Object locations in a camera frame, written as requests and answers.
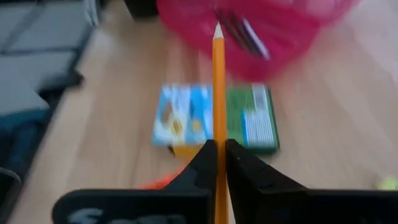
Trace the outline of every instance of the pink mesh basket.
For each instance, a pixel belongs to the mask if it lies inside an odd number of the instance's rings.
[[[218,21],[215,8],[249,21],[267,47],[270,59],[257,57],[225,32],[226,68],[235,78],[267,80],[277,69],[302,55],[321,26],[341,18],[359,0],[158,0],[160,19],[192,47],[211,57]]]

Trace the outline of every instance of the wooden surface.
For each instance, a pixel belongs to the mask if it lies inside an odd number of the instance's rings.
[[[370,189],[379,175],[398,175],[397,24],[397,1],[365,0],[268,83],[276,169],[332,189]],[[51,223],[70,190],[130,189],[183,165],[151,145],[155,108],[163,83],[210,82],[207,58],[114,1],[80,70],[86,83],[64,95],[9,223]]]

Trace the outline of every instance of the pencil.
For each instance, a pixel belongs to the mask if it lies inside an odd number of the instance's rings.
[[[226,80],[224,36],[220,23],[213,37],[213,133],[218,150],[215,223],[228,224],[227,186],[225,171],[226,143]]]

